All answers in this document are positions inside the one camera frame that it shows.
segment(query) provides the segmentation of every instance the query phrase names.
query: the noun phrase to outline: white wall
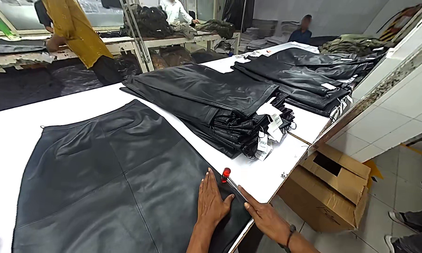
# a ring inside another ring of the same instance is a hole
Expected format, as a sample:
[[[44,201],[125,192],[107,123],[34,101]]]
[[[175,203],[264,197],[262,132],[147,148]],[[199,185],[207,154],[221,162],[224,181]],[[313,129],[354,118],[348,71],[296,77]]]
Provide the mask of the white wall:
[[[353,92],[362,99],[422,44],[422,24],[388,52]],[[362,112],[327,143],[360,162],[422,133],[422,65]]]
[[[255,0],[254,19],[299,21],[313,16],[313,36],[362,34],[388,0]]]
[[[394,16],[397,12],[411,6],[415,6],[417,4],[421,4],[422,0],[389,0],[383,9],[377,14],[377,16],[373,19],[372,23],[367,27],[364,34],[366,35],[374,35],[376,37],[380,37],[381,33],[388,27],[387,25],[378,33],[378,29],[383,26],[386,21],[388,21],[392,16]]]

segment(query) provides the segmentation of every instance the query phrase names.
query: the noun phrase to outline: sneaker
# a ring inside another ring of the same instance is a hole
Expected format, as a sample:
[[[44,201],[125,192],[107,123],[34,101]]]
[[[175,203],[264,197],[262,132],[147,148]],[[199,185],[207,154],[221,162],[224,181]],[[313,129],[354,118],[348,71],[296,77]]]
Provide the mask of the sneaker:
[[[416,232],[416,233],[420,233],[422,232],[422,226],[419,225],[414,225],[411,224],[409,222],[405,221],[405,218],[403,217],[403,213],[401,212],[394,212],[394,211],[389,211],[388,212],[389,217],[391,218],[391,220],[404,225],[405,227],[408,227],[409,229],[411,229],[412,231]]]

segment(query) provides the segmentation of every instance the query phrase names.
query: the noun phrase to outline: man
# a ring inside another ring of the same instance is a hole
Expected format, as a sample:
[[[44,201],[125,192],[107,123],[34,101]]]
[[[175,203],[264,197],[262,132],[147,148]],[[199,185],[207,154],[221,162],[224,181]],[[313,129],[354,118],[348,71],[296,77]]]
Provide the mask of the man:
[[[289,248],[292,253],[319,253],[299,232],[291,232],[291,226],[270,204],[260,204],[244,188],[239,186],[238,189],[248,200],[244,206],[253,217],[256,226],[270,239],[284,248]],[[208,168],[198,190],[197,222],[186,253],[208,252],[214,229],[230,211],[233,198],[234,194],[231,194],[222,201],[214,173]]]
[[[91,68],[104,85],[119,83],[119,74],[113,55],[92,29],[89,20],[75,0],[42,0],[53,21],[53,35],[47,41],[49,52],[67,44],[87,68]]]
[[[298,42],[303,44],[309,44],[309,39],[313,33],[308,30],[309,25],[311,24],[313,17],[311,15],[306,15],[301,19],[300,27],[291,33],[289,40],[287,42]]]
[[[198,20],[193,19],[178,0],[161,0],[160,5],[167,13],[167,22],[169,24],[173,23],[175,20],[180,20],[180,15],[188,24],[198,23]]]
[[[422,253],[422,211],[420,212],[389,212],[389,217],[418,234],[401,238],[385,236],[386,244],[391,253]]]

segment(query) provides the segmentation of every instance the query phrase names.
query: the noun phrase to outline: man in blue shirt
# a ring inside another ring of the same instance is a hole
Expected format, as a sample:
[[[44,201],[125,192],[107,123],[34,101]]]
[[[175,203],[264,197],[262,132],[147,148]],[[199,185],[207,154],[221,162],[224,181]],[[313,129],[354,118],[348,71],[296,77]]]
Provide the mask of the man in blue shirt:
[[[289,40],[287,42],[298,42],[303,44],[309,44],[309,39],[313,34],[310,30],[308,30],[309,24],[311,24],[311,20],[313,17],[311,15],[306,15],[301,19],[300,28],[295,30],[291,33]]]

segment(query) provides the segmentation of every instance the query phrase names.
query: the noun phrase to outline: trousers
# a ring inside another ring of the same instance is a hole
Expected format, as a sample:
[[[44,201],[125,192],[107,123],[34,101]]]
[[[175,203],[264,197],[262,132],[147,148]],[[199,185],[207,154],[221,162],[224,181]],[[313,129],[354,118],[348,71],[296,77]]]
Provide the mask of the trousers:
[[[404,216],[407,222],[422,226],[422,211],[406,212]],[[422,253],[422,233],[404,236],[399,242],[407,253]]]

